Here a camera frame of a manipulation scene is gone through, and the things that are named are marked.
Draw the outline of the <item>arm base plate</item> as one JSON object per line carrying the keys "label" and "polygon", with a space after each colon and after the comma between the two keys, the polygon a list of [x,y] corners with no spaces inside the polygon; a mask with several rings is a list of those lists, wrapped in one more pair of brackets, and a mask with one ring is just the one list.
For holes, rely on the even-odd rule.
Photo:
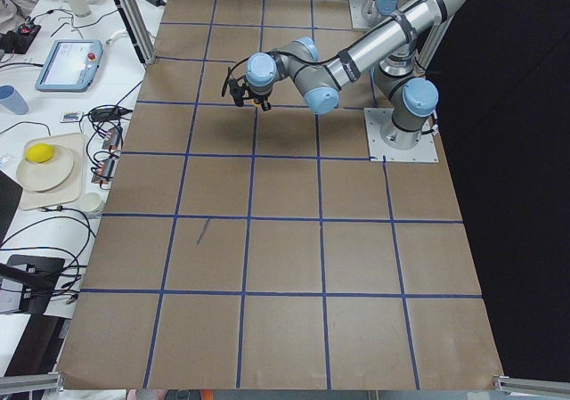
{"label": "arm base plate", "polygon": [[348,3],[354,30],[368,30],[379,23],[374,0],[348,0]]}
{"label": "arm base plate", "polygon": [[365,108],[365,126],[370,160],[374,162],[437,163],[435,137],[422,135],[410,150],[398,150],[388,145],[381,136],[381,127],[391,119],[389,108]]}

